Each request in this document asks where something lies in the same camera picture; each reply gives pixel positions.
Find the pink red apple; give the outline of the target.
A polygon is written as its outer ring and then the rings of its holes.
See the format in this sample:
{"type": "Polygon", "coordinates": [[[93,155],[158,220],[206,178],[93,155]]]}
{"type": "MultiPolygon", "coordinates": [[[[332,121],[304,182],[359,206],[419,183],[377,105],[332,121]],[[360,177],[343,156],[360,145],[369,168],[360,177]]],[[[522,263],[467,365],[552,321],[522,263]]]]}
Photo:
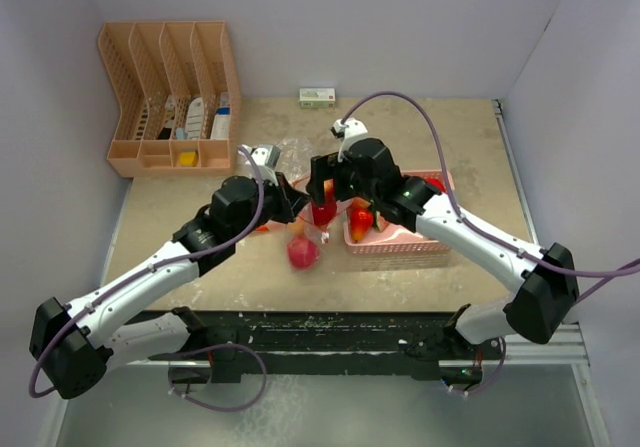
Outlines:
{"type": "Polygon", "coordinates": [[[287,244],[290,264],[296,269],[307,269],[314,265],[320,256],[319,247],[304,235],[293,237],[287,244]]]}

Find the large red apple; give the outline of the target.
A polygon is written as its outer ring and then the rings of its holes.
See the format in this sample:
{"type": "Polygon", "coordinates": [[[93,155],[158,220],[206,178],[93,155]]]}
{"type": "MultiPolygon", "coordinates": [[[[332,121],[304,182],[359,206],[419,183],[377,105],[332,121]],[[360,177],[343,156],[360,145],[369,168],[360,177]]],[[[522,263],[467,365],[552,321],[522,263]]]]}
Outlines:
{"type": "Polygon", "coordinates": [[[447,192],[445,184],[435,177],[427,177],[426,181],[436,186],[442,192],[447,192]]]}

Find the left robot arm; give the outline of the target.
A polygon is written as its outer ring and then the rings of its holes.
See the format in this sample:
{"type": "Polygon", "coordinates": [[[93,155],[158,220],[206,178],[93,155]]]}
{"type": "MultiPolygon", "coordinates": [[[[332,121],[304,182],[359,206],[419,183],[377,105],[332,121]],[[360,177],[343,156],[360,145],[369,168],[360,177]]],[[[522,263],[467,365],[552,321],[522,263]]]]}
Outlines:
{"type": "Polygon", "coordinates": [[[272,180],[227,178],[211,201],[150,256],[111,283],[66,304],[51,297],[35,311],[29,351],[36,361],[31,397],[65,400],[95,386],[113,364],[107,342],[151,303],[204,276],[236,252],[237,243],[269,221],[293,222],[309,203],[282,173],[272,180]],[[40,374],[51,385],[37,391],[40,374]]]}

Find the shiny red fruit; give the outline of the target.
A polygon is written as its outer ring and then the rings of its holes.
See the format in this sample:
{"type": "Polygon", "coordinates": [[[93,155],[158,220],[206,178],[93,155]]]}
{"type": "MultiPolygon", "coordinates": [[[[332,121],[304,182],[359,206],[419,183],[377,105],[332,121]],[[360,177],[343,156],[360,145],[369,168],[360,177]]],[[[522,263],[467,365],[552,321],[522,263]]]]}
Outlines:
{"type": "Polygon", "coordinates": [[[337,202],[328,200],[323,204],[311,202],[312,223],[316,227],[325,227],[329,225],[337,215],[337,202]]]}

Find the clear zip bag orange zipper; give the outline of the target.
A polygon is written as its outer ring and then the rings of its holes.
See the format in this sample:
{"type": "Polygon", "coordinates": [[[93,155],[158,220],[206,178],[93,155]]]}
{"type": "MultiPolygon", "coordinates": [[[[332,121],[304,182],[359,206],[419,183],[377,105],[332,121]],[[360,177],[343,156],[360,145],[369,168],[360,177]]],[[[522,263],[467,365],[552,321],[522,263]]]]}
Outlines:
{"type": "MultiPolygon", "coordinates": [[[[316,227],[313,223],[312,223],[312,216],[311,216],[311,202],[302,210],[302,212],[299,214],[298,218],[292,222],[295,223],[298,219],[301,219],[304,222],[304,227],[305,227],[305,232],[302,234],[304,236],[306,236],[307,238],[309,238],[312,242],[314,242],[320,250],[320,256],[321,256],[321,247],[324,246],[325,244],[327,244],[330,240],[330,227],[331,224],[334,223],[338,217],[344,212],[344,210],[346,209],[346,204],[345,203],[341,203],[338,202],[336,200],[335,197],[335,201],[337,202],[337,215],[334,218],[334,220],[327,226],[325,227],[316,227]]],[[[288,223],[288,224],[282,224],[282,223],[278,223],[275,221],[268,221],[266,224],[258,227],[256,229],[256,233],[267,233],[267,232],[275,232],[276,230],[279,230],[281,228],[285,228],[286,229],[286,253],[287,253],[287,244],[288,242],[295,236],[299,236],[299,235],[294,235],[291,231],[291,224],[292,223],[288,223]]]]}

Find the peach with green leaf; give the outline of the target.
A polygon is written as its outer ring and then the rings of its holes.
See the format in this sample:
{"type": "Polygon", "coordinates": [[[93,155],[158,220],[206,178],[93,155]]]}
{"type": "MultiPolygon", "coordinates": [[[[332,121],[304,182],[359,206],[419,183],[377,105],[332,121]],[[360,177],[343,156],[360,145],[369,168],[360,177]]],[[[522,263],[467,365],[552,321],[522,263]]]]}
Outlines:
{"type": "Polygon", "coordinates": [[[327,202],[335,200],[335,188],[334,181],[332,179],[328,179],[323,183],[325,200],[327,202]]]}

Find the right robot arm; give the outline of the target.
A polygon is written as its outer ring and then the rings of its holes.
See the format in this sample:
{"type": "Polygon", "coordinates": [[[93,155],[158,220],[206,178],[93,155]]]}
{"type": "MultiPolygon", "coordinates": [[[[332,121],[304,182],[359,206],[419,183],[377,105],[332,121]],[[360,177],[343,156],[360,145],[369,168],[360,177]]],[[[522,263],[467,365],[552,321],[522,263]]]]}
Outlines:
{"type": "Polygon", "coordinates": [[[465,305],[449,320],[444,343],[456,358],[511,334],[546,344],[576,303],[577,283],[561,272],[574,266],[566,247],[555,243],[544,249],[518,239],[508,248],[509,234],[456,208],[450,189],[402,173],[379,139],[365,138],[342,154],[314,157],[306,190],[317,203],[325,199],[326,181],[332,181],[337,200],[367,200],[390,223],[444,243],[509,290],[502,300],[465,305]]]}

